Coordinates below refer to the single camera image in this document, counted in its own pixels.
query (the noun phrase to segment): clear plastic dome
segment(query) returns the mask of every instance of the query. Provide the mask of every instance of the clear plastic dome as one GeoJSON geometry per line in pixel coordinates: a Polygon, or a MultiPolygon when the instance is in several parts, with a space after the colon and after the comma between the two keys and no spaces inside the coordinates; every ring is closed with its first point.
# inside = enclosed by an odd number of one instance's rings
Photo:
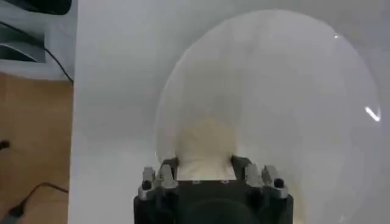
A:
{"type": "Polygon", "coordinates": [[[234,129],[239,156],[278,168],[296,223],[353,222],[384,162],[367,66],[330,26],[298,13],[229,19],[185,52],[157,112],[159,159],[172,158],[179,131],[205,117],[234,129]]]}

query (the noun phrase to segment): screw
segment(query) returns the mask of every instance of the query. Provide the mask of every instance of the screw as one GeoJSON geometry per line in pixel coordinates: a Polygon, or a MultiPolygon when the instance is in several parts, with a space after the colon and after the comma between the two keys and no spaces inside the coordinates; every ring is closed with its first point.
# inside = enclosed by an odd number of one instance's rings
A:
{"type": "Polygon", "coordinates": [[[152,182],[150,182],[149,180],[142,181],[142,189],[145,191],[152,189],[152,182]]]}
{"type": "Polygon", "coordinates": [[[6,149],[10,147],[10,142],[9,141],[0,141],[0,150],[6,149]]]}
{"type": "Polygon", "coordinates": [[[276,178],[276,179],[274,180],[274,186],[275,186],[276,188],[284,188],[284,187],[285,187],[285,182],[284,182],[283,179],[281,179],[281,178],[276,178]]]}

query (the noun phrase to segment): power cord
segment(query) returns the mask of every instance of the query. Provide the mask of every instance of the power cord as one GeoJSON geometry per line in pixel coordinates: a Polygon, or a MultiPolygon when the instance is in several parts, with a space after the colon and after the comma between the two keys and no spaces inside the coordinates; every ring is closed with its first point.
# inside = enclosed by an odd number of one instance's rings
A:
{"type": "Polygon", "coordinates": [[[8,211],[8,214],[0,221],[0,224],[16,224],[20,217],[24,215],[24,209],[26,208],[27,202],[30,200],[31,196],[40,188],[40,187],[51,187],[53,189],[56,189],[58,191],[61,191],[63,193],[69,193],[68,190],[58,187],[54,184],[43,182],[35,186],[32,191],[29,193],[29,195],[23,199],[21,203],[16,205],[15,207],[11,208],[8,211]]]}
{"type": "Polygon", "coordinates": [[[66,76],[66,78],[67,78],[67,79],[69,80],[69,82],[71,82],[72,85],[73,85],[73,82],[74,82],[74,81],[73,81],[73,79],[69,76],[69,74],[66,72],[65,68],[62,66],[62,64],[59,62],[59,60],[54,56],[54,54],[53,54],[49,49],[47,49],[47,48],[44,46],[44,44],[42,44],[41,41],[40,41],[38,38],[34,37],[33,35],[31,35],[31,34],[25,32],[25,31],[23,31],[23,30],[21,30],[21,29],[18,29],[18,28],[14,27],[14,26],[11,26],[11,25],[9,25],[9,24],[7,24],[7,23],[5,23],[5,22],[0,21],[0,24],[3,25],[3,26],[5,26],[5,27],[8,27],[8,28],[10,28],[10,29],[12,29],[12,30],[14,30],[14,31],[17,31],[17,32],[19,32],[19,33],[21,33],[21,34],[23,34],[23,35],[25,35],[25,36],[27,36],[27,37],[29,37],[29,38],[32,40],[32,42],[33,42],[34,45],[36,45],[37,47],[40,47],[40,48],[42,48],[44,51],[46,51],[46,52],[50,55],[50,57],[53,58],[53,60],[60,66],[60,68],[61,68],[62,72],[64,73],[64,75],[66,76]]]}

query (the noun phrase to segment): gray metal part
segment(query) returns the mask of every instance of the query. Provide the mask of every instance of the gray metal part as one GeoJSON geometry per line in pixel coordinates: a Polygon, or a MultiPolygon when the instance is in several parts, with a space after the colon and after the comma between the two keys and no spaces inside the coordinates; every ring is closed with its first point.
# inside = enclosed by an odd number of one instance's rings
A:
{"type": "Polygon", "coordinates": [[[144,190],[142,188],[142,186],[140,186],[138,188],[138,196],[143,201],[153,198],[154,194],[155,194],[154,188],[149,189],[149,190],[144,190]]]}
{"type": "Polygon", "coordinates": [[[152,187],[150,189],[143,189],[142,185],[138,188],[138,196],[141,200],[148,200],[152,198],[155,194],[155,171],[152,167],[145,167],[144,171],[142,173],[143,176],[143,182],[144,181],[150,181],[152,184],[152,187]]]}
{"type": "Polygon", "coordinates": [[[283,188],[275,187],[274,180],[280,178],[277,169],[272,165],[264,166],[261,171],[261,177],[264,183],[271,188],[271,194],[275,198],[286,198],[288,196],[288,187],[284,185],[283,188]]]}
{"type": "Polygon", "coordinates": [[[163,189],[175,189],[179,185],[173,178],[171,166],[168,164],[162,165],[160,169],[160,177],[162,177],[161,187],[163,189]]]}
{"type": "Polygon", "coordinates": [[[251,187],[263,187],[264,183],[262,182],[256,164],[250,163],[245,167],[245,180],[246,184],[251,187]]]}

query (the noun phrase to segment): white dough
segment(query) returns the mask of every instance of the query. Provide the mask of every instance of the white dough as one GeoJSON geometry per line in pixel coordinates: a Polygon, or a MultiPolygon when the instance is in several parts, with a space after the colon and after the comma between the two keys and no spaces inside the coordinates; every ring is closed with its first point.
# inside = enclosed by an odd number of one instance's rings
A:
{"type": "Polygon", "coordinates": [[[234,132],[216,119],[185,127],[177,139],[178,180],[235,180],[230,157],[236,152],[234,132]]]}

